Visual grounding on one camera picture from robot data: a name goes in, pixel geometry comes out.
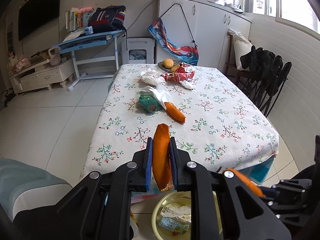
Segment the desk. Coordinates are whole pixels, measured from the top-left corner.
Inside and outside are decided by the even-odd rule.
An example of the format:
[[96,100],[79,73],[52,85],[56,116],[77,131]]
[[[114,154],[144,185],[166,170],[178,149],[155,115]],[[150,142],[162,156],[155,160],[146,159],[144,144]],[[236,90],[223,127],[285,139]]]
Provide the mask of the desk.
[[[67,53],[71,52],[73,66],[75,69],[76,80],[68,86],[68,91],[73,90],[73,87],[80,81],[85,79],[93,79],[93,78],[108,78],[113,77],[113,75],[86,75],[85,73],[79,75],[78,65],[86,64],[91,62],[100,62],[100,61],[108,61],[108,60],[115,60],[116,61],[116,70],[119,69],[119,62],[118,62],[118,47],[117,47],[117,35],[123,33],[123,30],[113,31],[113,32],[105,32],[105,33],[96,33],[91,35],[86,35],[82,37],[78,37],[72,40],[64,41],[57,45],[52,46],[56,47],[59,46],[60,53]],[[106,45],[108,43],[115,43],[115,55],[110,57],[97,57],[97,58],[89,58],[85,60],[76,60],[75,51],[80,49],[87,49],[95,46]]]

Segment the cabinet leg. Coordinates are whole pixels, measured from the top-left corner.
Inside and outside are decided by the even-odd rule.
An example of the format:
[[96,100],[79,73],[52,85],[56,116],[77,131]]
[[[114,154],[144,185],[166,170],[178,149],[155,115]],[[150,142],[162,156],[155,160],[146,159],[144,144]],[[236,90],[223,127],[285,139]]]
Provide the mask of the cabinet leg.
[[63,82],[60,82],[60,85],[61,85],[63,88],[65,88],[66,85],[67,85],[67,81],[65,80],[65,81],[63,81]]
[[73,74],[71,74],[71,75],[68,77],[68,80],[69,80],[70,82],[72,82],[72,79],[73,79]]

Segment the white sneaker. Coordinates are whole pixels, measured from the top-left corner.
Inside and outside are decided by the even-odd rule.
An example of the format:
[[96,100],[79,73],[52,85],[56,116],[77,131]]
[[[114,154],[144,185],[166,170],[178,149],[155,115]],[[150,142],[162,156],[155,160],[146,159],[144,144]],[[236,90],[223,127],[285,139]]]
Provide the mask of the white sneaker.
[[229,4],[224,3],[224,6],[230,7],[235,12],[243,13],[243,11],[241,9],[239,9],[237,6],[233,5],[232,3],[229,3]]

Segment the silver screw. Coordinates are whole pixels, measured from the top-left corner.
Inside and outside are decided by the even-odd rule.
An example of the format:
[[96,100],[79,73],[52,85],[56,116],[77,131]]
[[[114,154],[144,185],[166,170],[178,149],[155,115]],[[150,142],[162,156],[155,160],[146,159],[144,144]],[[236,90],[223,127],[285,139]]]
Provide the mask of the silver screw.
[[128,162],[127,167],[130,169],[133,169],[133,168],[137,167],[137,164],[135,162]]
[[189,168],[195,168],[195,167],[197,166],[197,164],[196,164],[195,162],[188,162],[188,163],[187,163],[187,166],[188,166]]
[[232,171],[225,171],[224,176],[226,176],[227,178],[233,178],[234,174]]
[[89,177],[91,179],[96,179],[96,178],[99,177],[99,173],[97,171],[93,171],[93,172],[90,173]]

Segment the television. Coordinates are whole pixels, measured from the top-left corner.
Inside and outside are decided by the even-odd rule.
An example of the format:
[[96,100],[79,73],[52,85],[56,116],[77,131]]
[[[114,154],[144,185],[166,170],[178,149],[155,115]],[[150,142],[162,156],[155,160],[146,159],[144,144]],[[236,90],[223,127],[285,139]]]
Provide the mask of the television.
[[47,22],[58,18],[59,14],[60,0],[29,0],[19,10],[19,41]]

